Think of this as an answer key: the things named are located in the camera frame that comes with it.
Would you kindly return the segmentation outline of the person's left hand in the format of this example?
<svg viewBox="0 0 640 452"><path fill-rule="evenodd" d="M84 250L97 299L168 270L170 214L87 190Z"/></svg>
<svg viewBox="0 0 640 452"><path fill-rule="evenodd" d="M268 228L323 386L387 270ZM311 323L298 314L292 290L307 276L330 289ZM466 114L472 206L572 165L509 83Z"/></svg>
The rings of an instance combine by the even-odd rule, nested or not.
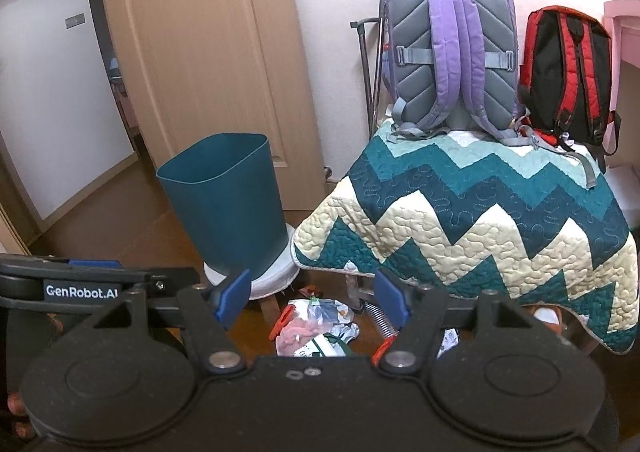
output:
<svg viewBox="0 0 640 452"><path fill-rule="evenodd" d="M8 397L8 409L14 419L15 433L21 439L28 439L32 433L32 425L26 420L27 413L21 394L14 392Z"/></svg>

